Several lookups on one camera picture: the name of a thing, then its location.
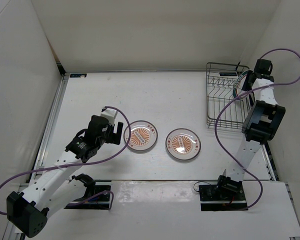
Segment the green rimmed white plate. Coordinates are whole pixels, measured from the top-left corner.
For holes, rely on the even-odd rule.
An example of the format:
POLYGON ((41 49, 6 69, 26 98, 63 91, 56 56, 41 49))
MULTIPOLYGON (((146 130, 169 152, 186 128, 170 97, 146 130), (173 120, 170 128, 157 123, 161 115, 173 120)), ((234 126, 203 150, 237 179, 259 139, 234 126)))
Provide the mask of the green rimmed white plate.
POLYGON ((246 77, 248 76, 249 73, 252 73, 253 71, 251 69, 245 70, 243 71, 237 78, 237 80, 235 81, 234 85, 233 85, 233 91, 232 91, 232 96, 233 98, 236 98, 239 93, 238 93, 238 89, 242 83, 243 80, 246 79, 246 77))

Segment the orange sunburst plate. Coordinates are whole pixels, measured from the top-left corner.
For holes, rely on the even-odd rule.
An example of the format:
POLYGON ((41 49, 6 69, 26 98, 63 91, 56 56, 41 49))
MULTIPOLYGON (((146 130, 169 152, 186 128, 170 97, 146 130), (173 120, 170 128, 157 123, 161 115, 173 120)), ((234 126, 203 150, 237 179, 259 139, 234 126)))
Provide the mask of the orange sunburst plate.
POLYGON ((148 121, 137 120, 130 124, 131 136, 128 148, 136 153, 150 151, 157 143, 158 131, 156 127, 148 121))
POLYGON ((201 147, 199 136, 188 128, 176 128, 165 139, 167 153, 180 162, 194 160, 199 155, 201 147))

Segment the wire dish rack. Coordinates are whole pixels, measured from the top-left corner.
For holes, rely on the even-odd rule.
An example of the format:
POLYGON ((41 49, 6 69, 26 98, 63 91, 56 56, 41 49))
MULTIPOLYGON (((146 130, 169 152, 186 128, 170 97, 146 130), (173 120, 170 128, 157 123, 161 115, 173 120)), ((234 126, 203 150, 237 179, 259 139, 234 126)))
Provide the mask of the wire dish rack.
MULTIPOLYGON (((250 68, 240 64, 208 62, 206 64, 206 124, 220 129, 241 130, 255 101, 254 95, 233 100, 238 76, 250 68)), ((238 89, 243 93, 243 80, 238 89)))

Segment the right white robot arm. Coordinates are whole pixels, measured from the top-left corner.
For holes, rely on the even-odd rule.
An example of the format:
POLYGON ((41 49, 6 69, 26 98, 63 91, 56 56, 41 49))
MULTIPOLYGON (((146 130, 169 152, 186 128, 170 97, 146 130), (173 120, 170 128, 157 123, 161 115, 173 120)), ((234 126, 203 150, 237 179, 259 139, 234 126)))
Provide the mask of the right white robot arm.
POLYGON ((242 141, 232 163, 219 176, 214 193, 220 200, 226 200, 241 190, 246 170, 259 149, 272 140, 286 113, 274 95, 273 64, 270 60, 258 59, 254 70, 250 70, 242 90, 254 90, 254 104, 242 126, 242 141))

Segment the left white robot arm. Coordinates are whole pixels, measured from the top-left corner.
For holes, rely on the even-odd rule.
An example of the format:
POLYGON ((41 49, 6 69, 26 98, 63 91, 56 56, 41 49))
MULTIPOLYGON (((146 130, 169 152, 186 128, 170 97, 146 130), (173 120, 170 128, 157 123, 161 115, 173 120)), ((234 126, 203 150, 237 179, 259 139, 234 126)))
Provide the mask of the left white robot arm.
POLYGON ((123 123, 115 124, 118 112, 107 109, 93 115, 87 128, 80 130, 56 160, 53 170, 20 193, 13 191, 6 199, 7 219, 27 237, 38 235, 48 218, 72 201, 90 200, 95 194, 94 182, 86 174, 74 176, 82 163, 94 157, 105 143, 119 145, 123 123))

